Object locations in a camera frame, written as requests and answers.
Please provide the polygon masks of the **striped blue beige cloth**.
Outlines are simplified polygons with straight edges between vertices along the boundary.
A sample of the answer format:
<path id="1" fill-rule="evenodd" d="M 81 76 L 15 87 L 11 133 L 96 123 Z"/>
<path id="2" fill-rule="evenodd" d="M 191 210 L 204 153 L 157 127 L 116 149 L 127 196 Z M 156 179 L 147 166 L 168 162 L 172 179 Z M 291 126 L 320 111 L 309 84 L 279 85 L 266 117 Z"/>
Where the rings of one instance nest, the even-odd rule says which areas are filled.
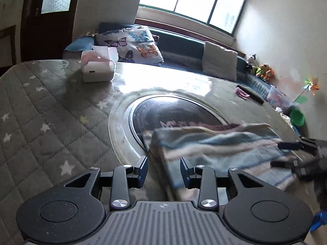
<path id="1" fill-rule="evenodd" d="M 290 170 L 270 166 L 273 160 L 295 160 L 297 155 L 278 148 L 281 139 L 266 123 L 162 127 L 141 136 L 157 171 L 169 184 L 171 199 L 198 200 L 199 190 L 185 188 L 182 157 L 194 166 L 210 166 L 216 173 L 227 173 L 229 168 L 244 170 L 280 190 L 297 180 Z"/>

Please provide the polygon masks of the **green plastic bucket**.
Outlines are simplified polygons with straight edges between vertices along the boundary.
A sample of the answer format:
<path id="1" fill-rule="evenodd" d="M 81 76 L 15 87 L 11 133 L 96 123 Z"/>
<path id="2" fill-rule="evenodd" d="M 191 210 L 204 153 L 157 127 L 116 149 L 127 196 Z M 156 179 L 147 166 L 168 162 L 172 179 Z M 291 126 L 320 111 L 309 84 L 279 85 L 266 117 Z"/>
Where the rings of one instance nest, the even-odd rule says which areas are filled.
<path id="1" fill-rule="evenodd" d="M 302 127 L 305 123 L 304 115 L 297 107 L 291 109 L 289 118 L 291 120 L 292 125 L 295 125 L 297 127 Z"/>

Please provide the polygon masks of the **clear plastic storage box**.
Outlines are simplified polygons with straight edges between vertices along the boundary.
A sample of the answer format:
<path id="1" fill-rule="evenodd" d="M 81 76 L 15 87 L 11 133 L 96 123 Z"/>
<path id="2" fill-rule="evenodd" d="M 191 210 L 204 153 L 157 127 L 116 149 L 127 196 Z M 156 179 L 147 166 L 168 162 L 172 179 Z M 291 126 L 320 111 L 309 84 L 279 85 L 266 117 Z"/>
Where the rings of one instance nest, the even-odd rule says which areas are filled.
<path id="1" fill-rule="evenodd" d="M 283 95 L 275 86 L 271 86 L 267 94 L 266 101 L 273 107 L 287 109 L 292 105 L 292 102 L 287 96 Z"/>

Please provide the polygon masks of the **round glass turntable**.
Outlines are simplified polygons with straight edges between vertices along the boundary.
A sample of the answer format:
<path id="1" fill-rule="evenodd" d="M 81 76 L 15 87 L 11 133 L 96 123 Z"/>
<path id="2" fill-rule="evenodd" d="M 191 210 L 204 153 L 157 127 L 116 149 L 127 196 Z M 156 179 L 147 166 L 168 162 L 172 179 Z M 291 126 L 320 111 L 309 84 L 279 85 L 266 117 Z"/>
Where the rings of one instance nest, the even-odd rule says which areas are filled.
<path id="1" fill-rule="evenodd" d="M 146 130 L 227 123 L 221 113 L 203 100 L 172 92 L 132 92 L 113 105 L 108 131 L 119 162 L 135 164 L 146 155 L 142 138 Z"/>

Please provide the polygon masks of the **black remote control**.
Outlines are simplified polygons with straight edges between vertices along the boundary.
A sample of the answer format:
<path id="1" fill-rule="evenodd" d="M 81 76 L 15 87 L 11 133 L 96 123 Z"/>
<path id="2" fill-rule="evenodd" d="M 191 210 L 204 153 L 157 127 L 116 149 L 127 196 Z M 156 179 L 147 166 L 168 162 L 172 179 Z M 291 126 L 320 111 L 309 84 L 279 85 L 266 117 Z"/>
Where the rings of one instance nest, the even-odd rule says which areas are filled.
<path id="1" fill-rule="evenodd" d="M 253 92 L 252 90 L 242 86 L 242 85 L 237 85 L 237 87 L 240 87 L 244 92 L 249 94 L 251 100 L 257 102 L 258 104 L 262 105 L 264 104 L 264 100 L 259 96 L 257 93 Z"/>

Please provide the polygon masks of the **colourful pinwheel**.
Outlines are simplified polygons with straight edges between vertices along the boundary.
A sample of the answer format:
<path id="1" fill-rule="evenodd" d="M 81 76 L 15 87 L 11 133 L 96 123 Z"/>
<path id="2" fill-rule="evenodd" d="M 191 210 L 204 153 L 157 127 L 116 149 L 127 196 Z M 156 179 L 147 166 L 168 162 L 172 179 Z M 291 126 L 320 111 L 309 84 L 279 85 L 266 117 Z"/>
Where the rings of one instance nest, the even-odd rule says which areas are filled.
<path id="1" fill-rule="evenodd" d="M 306 80 L 304 80 L 302 91 L 298 96 L 296 96 L 293 103 L 304 104 L 308 100 L 307 94 L 311 93 L 313 96 L 315 96 L 318 90 L 320 90 L 319 79 L 317 77 L 309 76 Z"/>

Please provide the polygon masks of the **pink hair band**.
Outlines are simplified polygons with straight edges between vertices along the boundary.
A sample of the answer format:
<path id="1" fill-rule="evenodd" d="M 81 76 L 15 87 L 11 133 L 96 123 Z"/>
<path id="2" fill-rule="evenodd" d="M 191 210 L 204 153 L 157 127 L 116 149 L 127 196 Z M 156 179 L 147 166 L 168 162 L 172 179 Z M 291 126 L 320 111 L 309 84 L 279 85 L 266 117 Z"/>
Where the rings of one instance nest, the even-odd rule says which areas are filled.
<path id="1" fill-rule="evenodd" d="M 250 98 L 249 94 L 247 94 L 246 92 L 244 92 L 240 87 L 236 87 L 235 88 L 235 93 L 238 97 L 244 99 L 244 100 L 248 100 Z"/>

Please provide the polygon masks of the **stuffed toys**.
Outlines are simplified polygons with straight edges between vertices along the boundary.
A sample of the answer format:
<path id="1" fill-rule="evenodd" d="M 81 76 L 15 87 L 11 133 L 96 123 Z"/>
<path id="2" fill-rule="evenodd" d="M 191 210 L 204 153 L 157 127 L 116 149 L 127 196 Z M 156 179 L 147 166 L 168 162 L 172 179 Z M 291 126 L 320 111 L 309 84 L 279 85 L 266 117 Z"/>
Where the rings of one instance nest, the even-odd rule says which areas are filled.
<path id="1" fill-rule="evenodd" d="M 256 56 L 256 54 L 251 54 L 247 58 L 251 73 L 265 83 L 269 83 L 270 79 L 274 76 L 274 70 L 268 64 L 257 65 Z"/>

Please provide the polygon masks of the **grey quilted star tablecloth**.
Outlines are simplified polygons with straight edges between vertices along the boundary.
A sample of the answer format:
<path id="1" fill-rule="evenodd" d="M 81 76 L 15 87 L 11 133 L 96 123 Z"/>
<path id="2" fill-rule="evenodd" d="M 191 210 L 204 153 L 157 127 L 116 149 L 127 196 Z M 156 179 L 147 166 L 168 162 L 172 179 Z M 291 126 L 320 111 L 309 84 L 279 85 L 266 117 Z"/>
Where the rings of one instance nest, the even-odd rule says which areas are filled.
<path id="1" fill-rule="evenodd" d="M 179 201 L 147 151 L 147 177 L 135 188 L 139 160 L 122 164 L 113 150 L 109 115 L 132 92 L 190 96 L 226 125 L 266 123 L 281 142 L 296 139 L 269 104 L 238 97 L 236 87 L 122 62 L 112 81 L 89 83 L 75 60 L 10 68 L 1 77 L 1 244 L 304 244 L 313 215 L 287 189 L 199 164 L 198 200 Z"/>

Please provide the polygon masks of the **white cushion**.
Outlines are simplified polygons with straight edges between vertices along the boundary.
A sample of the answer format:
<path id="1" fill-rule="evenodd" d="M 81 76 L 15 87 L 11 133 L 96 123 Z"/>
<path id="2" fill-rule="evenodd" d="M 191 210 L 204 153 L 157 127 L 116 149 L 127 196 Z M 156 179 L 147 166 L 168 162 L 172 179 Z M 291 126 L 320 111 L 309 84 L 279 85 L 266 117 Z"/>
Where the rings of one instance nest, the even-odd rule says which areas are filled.
<path id="1" fill-rule="evenodd" d="M 205 74 L 212 77 L 236 81 L 237 53 L 205 41 L 202 56 L 202 70 Z"/>

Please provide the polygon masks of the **white tissue box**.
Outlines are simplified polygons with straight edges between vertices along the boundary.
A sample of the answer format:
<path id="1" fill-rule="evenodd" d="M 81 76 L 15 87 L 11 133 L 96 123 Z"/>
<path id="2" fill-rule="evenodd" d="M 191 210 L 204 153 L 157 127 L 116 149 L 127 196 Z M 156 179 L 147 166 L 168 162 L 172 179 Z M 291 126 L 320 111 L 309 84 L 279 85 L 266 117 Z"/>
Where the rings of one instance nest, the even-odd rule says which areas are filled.
<path id="1" fill-rule="evenodd" d="M 112 81 L 119 56 L 116 47 L 95 46 L 82 52 L 81 71 L 83 82 Z"/>

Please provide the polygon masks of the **butterfly print pillow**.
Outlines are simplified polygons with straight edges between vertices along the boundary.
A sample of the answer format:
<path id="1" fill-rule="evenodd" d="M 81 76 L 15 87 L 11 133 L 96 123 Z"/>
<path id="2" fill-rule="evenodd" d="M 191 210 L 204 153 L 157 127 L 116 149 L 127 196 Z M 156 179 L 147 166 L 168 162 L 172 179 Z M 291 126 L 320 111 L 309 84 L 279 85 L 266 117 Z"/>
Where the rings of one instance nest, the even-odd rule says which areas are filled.
<path id="1" fill-rule="evenodd" d="M 119 62 L 161 65 L 163 56 L 148 27 L 127 27 L 109 30 L 95 36 L 98 46 L 116 48 Z"/>

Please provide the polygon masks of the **dark wooden door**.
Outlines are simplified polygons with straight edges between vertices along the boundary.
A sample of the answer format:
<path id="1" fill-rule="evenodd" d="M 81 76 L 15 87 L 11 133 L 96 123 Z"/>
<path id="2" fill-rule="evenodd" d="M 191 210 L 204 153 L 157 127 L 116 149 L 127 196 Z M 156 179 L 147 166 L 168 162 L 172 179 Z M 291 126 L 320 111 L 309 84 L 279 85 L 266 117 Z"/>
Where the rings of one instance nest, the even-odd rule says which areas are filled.
<path id="1" fill-rule="evenodd" d="M 61 59 L 72 42 L 78 0 L 24 0 L 21 61 Z"/>

